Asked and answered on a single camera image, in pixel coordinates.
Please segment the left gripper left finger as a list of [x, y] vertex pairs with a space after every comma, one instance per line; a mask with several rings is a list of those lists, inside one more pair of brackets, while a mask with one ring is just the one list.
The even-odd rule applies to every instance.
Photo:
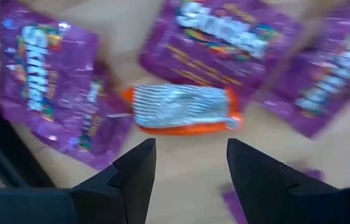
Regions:
[[78, 224], [145, 224], [155, 169], [155, 139], [148, 138], [73, 187]]

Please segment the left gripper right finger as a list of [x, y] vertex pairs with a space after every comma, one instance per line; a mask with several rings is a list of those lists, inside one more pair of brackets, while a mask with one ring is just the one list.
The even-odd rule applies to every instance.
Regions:
[[318, 223], [314, 200], [337, 191], [235, 138], [228, 139], [227, 160], [248, 224]]

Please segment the purple Skittles candy pack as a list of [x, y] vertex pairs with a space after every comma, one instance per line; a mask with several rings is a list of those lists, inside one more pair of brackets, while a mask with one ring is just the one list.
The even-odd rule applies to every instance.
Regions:
[[[301, 172], [318, 180], [324, 177], [324, 173], [318, 169], [303, 169]], [[221, 197], [236, 224], [248, 224], [233, 184], [228, 182], [221, 187]]]
[[98, 36], [0, 0], [0, 112], [48, 146], [90, 167], [109, 166], [132, 124], [109, 68], [96, 59]]
[[285, 67], [260, 104], [311, 138], [350, 101], [350, 0], [324, 16], [311, 45]]
[[163, 0], [140, 64], [172, 83], [253, 94], [301, 25], [261, 0]]

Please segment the orange Reese's candy pack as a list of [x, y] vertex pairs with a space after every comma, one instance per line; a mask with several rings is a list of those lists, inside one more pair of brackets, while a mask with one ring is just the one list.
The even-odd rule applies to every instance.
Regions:
[[187, 136], [238, 129], [242, 112], [235, 92], [212, 86], [133, 85], [122, 92], [134, 121], [149, 134]]

